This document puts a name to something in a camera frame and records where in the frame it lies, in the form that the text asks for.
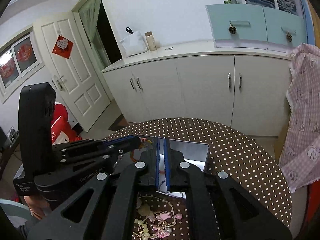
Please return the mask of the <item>person's left hand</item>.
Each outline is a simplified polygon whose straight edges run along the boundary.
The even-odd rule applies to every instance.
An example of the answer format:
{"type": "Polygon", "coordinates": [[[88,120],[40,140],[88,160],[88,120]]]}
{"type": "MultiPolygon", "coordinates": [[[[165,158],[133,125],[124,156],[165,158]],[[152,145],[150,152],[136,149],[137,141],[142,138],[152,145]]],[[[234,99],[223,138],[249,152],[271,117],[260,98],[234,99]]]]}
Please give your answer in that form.
{"type": "Polygon", "coordinates": [[[49,203],[42,196],[24,196],[24,200],[29,207],[32,216],[38,220],[51,213],[49,203]]]}

